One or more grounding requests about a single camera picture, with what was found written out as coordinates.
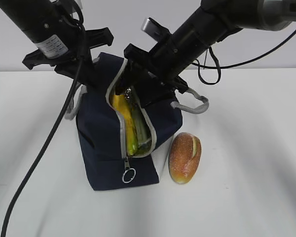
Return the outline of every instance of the zipper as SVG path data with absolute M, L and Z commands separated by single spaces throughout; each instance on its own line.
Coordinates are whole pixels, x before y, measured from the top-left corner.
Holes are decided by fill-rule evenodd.
M 116 115 L 119 119 L 119 124 L 120 124 L 120 146 L 121 146 L 121 156 L 122 159 L 127 159 L 127 150 L 126 150 L 126 124 L 125 124 L 125 119 L 124 116 L 117 111 L 110 103 L 110 95 L 112 93 L 112 91 L 115 89 L 115 85 L 118 81 L 118 79 L 120 78 L 120 76 L 122 75 L 122 73 L 124 72 L 125 68 L 127 65 L 127 59 L 124 59 L 124 62 L 121 66 L 121 68 L 119 69 L 118 73 L 116 74 L 114 80 L 112 81 L 112 83 L 110 84 L 110 86 L 108 87 L 107 93 L 106 93 L 106 101 L 108 103 L 108 105 L 116 112 Z
M 124 165 L 125 165 L 125 172 L 123 173 L 122 181 L 124 184 L 129 184 L 130 182 L 132 182 L 135 179 L 136 170 L 134 168 L 130 167 L 129 159 L 127 156 L 126 156 L 126 159 L 124 160 Z M 129 180 L 125 180 L 125 176 L 128 172 L 132 172 L 133 176 Z
M 107 90 L 107 93 L 106 93 L 106 101 L 107 103 L 109 104 L 109 106 L 116 112 L 116 115 L 119 119 L 119 122 L 120 122 L 120 143 L 121 143 L 121 155 L 122 155 L 122 158 L 124 159 L 125 162 L 127 162 L 127 169 L 132 169 L 129 166 L 129 159 L 127 157 L 127 148 L 126 148 L 126 124 L 125 124 L 125 119 L 124 119 L 124 116 L 119 112 L 117 111 L 110 103 L 110 95 L 112 93 L 112 91 L 115 89 L 115 85 L 117 83 L 117 81 L 119 80 L 120 76 L 122 75 L 122 73 L 124 72 L 125 68 L 126 68 L 126 65 L 127 65 L 127 62 L 128 60 L 127 59 L 124 59 L 124 62 L 120 68 L 120 70 L 118 71 L 118 73 L 116 74 L 114 80 L 112 81 L 112 83 L 110 84 L 110 86 L 108 87 L 108 90 Z M 134 95 L 134 98 L 135 98 L 135 102 L 138 104 L 138 107 L 141 111 L 141 113 L 143 114 L 144 116 L 144 119 L 146 121 L 146 124 L 148 125 L 148 128 L 150 130 L 150 134 L 151 134 L 151 148 L 150 150 L 143 154 L 143 155 L 140 155 L 140 156 L 133 156 L 132 158 L 143 158 L 143 157 L 146 157 L 148 155 L 150 155 L 153 150 L 155 149 L 155 146 L 156 146 L 156 142 L 157 142 L 157 134 L 156 134 L 156 131 L 150 121 L 150 118 L 146 112 L 145 109 L 143 109 L 140 105 L 140 101 L 139 101 L 139 98 L 136 94 L 136 91 L 134 89 L 134 87 L 131 88 L 132 90 L 132 93 Z

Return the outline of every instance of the zipper pull ring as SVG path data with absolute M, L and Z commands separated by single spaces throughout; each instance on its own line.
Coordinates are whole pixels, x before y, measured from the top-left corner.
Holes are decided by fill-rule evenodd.
M 123 173 L 122 181 L 124 184 L 129 184 L 130 182 L 132 182 L 134 180 L 134 178 L 136 176 L 136 170 L 134 168 L 130 167 L 128 157 L 126 157 L 126 159 L 124 160 L 124 164 L 125 164 L 125 172 Z M 125 181 L 125 176 L 128 172 L 133 172 L 133 176 L 131 177 L 131 179 L 129 181 Z

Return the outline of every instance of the white wall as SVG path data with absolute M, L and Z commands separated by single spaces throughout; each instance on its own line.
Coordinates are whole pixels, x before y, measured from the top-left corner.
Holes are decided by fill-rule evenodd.
M 200 0 L 82 0 L 82 3 L 86 29 L 109 27 L 115 36 L 113 46 L 95 49 L 94 56 L 100 51 L 122 56 L 129 43 L 145 50 L 150 50 L 155 44 L 140 30 L 146 17 L 153 17 L 173 32 L 198 8 Z M 222 65 L 242 62 L 273 48 L 295 28 L 296 24 L 281 32 L 243 30 L 216 44 L 215 53 Z M 26 71 L 22 60 L 35 49 L 0 10 L 0 71 Z M 296 37 L 279 51 L 245 68 L 296 68 Z M 52 68 L 40 66 L 36 70 Z

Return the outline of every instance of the white tabletop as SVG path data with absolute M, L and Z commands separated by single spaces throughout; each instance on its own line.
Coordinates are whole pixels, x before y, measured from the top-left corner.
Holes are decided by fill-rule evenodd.
M 7 236 L 296 237 L 296 69 L 227 70 L 217 86 L 202 85 L 196 71 L 182 77 L 211 103 L 203 115 L 184 113 L 180 131 L 203 147 L 190 183 L 177 185 L 166 167 L 158 185 L 95 192 L 75 123 L 63 121 Z M 0 73 L 0 229 L 71 82 L 53 72 Z

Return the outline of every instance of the bread roll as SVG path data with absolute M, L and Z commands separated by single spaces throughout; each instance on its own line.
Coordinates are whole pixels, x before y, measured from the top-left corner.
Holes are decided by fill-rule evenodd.
M 173 141 L 169 157 L 172 179 L 179 184 L 189 182 L 197 171 L 201 158 L 201 142 L 189 133 L 180 133 Z

